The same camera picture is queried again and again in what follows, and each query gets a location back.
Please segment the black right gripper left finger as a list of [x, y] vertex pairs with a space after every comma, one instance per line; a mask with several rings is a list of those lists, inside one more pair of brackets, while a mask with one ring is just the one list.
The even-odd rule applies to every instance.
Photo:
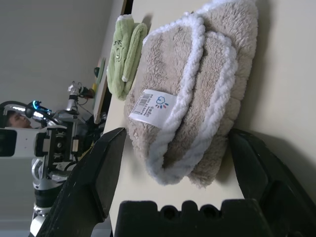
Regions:
[[116, 191], [126, 129], [103, 134], [75, 166], [37, 235], [89, 237], [109, 215]]

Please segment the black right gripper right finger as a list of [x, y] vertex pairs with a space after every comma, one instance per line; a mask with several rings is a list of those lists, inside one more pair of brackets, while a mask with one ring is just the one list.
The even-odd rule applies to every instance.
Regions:
[[276, 237], [314, 237], [316, 205], [289, 168], [258, 137], [229, 132], [237, 181], [244, 198], [255, 199]]

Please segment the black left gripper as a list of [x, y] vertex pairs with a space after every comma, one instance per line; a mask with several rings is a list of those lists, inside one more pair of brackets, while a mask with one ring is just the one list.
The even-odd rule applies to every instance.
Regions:
[[77, 135], [77, 123], [55, 125], [41, 129], [35, 139], [35, 156], [47, 158], [49, 164], [79, 161], [81, 137]]

